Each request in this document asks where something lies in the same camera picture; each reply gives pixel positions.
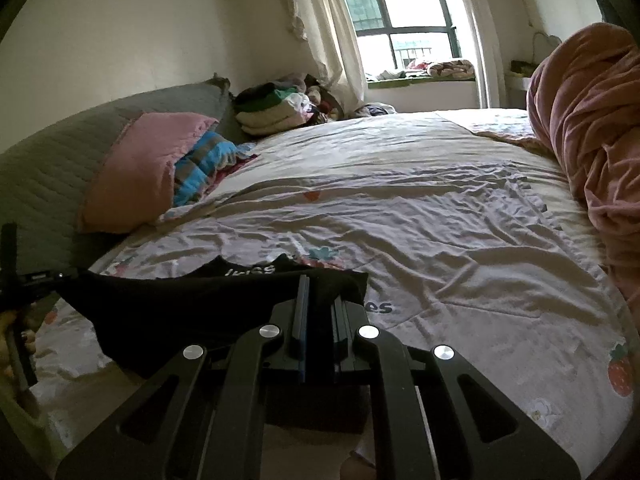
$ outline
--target pink pillow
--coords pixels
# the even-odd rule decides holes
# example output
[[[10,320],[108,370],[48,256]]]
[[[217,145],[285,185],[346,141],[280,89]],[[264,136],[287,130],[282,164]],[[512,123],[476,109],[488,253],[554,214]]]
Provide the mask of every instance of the pink pillow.
[[[175,163],[218,120],[192,113],[143,114],[124,127],[78,214],[81,233],[129,233],[171,209]]]

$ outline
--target window frame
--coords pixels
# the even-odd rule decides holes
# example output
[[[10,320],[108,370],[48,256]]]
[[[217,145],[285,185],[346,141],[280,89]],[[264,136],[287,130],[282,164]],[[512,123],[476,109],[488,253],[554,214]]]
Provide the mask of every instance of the window frame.
[[[451,21],[451,14],[446,0],[439,0],[442,13],[444,15],[444,27],[393,27],[391,25],[391,19],[389,18],[389,11],[386,8],[385,0],[378,0],[378,6],[380,7],[380,14],[382,14],[382,21],[384,27],[370,28],[367,30],[356,30],[356,36],[378,36],[386,34],[389,40],[389,48],[391,49],[391,57],[394,60],[394,67],[398,69],[398,60],[396,59],[396,50],[394,49],[393,41],[391,40],[392,34],[412,34],[416,32],[440,32],[445,33],[449,37],[449,44],[451,47],[451,54],[453,57],[460,57],[460,44],[458,43],[458,37],[456,35],[456,27]]]

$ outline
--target gray quilted pillow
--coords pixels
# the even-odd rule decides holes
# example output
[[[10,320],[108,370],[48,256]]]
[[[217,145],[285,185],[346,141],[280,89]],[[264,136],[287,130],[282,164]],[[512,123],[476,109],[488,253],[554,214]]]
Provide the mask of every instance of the gray quilted pillow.
[[[122,237],[76,233],[84,192],[104,155],[140,112],[196,112],[247,142],[233,115],[228,80],[136,94],[61,120],[0,153],[0,224],[18,223],[18,271],[88,267]]]

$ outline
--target black cloth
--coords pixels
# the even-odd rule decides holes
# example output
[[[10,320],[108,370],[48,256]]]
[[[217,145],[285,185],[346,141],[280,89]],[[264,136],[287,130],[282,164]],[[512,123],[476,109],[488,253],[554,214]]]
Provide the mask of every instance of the black cloth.
[[[305,93],[306,84],[304,78],[305,74],[293,73],[274,81],[269,81],[258,86],[252,86],[251,88],[242,90],[238,94],[238,96],[235,98],[235,104],[243,105],[250,101],[263,99],[274,90],[287,90],[289,88],[295,88],[296,92]]]
[[[83,271],[58,292],[94,324],[106,355],[147,378],[185,346],[219,348],[267,323],[273,305],[296,297],[301,274],[310,279],[308,321],[318,338],[330,336],[323,314],[335,298],[364,302],[367,274],[304,266],[285,254],[251,267],[218,256],[185,276],[158,280]]]

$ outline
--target windowsill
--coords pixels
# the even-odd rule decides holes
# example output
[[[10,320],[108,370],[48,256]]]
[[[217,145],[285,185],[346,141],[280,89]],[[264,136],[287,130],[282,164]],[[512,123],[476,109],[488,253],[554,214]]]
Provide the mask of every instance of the windowsill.
[[[441,81],[475,81],[475,76],[464,78],[464,79],[454,79],[450,76],[444,77],[405,77],[402,79],[385,79],[384,81],[369,81],[367,86],[370,89],[377,88],[398,88],[401,86],[409,86],[421,83],[433,83],[433,82],[441,82]]]

